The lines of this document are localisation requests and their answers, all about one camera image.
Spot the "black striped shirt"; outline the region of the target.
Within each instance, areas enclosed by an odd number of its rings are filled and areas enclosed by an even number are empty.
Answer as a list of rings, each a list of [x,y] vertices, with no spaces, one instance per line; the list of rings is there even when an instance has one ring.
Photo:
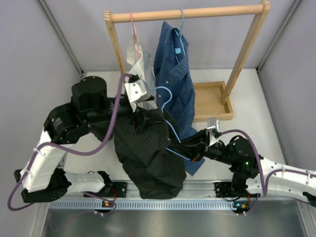
[[[159,180],[178,186],[186,179],[184,160],[168,151],[166,147],[174,143],[166,119],[172,118],[169,112],[155,109],[160,125],[145,131],[123,130],[123,116],[117,116],[112,135],[115,152],[129,178],[137,180]]]

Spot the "light blue hanger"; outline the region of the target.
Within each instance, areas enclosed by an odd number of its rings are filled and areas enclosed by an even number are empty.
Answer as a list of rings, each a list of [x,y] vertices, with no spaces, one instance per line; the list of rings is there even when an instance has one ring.
[[[166,123],[168,124],[169,128],[171,128],[172,133],[176,137],[176,145],[181,144],[181,138],[186,139],[190,136],[193,136],[197,133],[197,131],[192,128],[192,123],[195,116],[195,91],[191,86],[191,90],[184,90],[179,97],[175,98],[172,95],[172,92],[169,88],[164,86],[158,86],[150,89],[150,91],[154,91],[157,89],[165,89],[169,94],[170,97],[161,105],[161,111],[164,112],[164,107],[175,99],[175,104],[171,109],[171,113],[174,116],[176,122],[171,123],[166,119]]]

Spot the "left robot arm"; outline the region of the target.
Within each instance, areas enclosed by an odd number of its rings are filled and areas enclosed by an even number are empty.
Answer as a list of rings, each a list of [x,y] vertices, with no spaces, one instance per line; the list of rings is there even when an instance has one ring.
[[[73,150],[78,140],[89,134],[105,146],[119,117],[140,117],[138,103],[152,101],[147,82],[137,75],[123,74],[116,97],[107,95],[104,79],[89,76],[74,84],[69,103],[53,109],[41,132],[38,145],[26,167],[14,172],[17,185],[22,186],[24,203],[52,202],[66,194],[89,192],[106,197],[112,181],[104,171],[71,173],[59,167],[67,153],[91,156],[98,152]]]

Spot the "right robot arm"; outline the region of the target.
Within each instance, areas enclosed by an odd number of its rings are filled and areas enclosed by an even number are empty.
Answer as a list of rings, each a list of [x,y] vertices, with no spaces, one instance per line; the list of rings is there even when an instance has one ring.
[[[283,196],[316,205],[315,171],[259,155],[244,131],[203,129],[187,139],[170,143],[166,149],[190,162],[208,158],[229,165],[233,174],[229,191],[236,197]]]

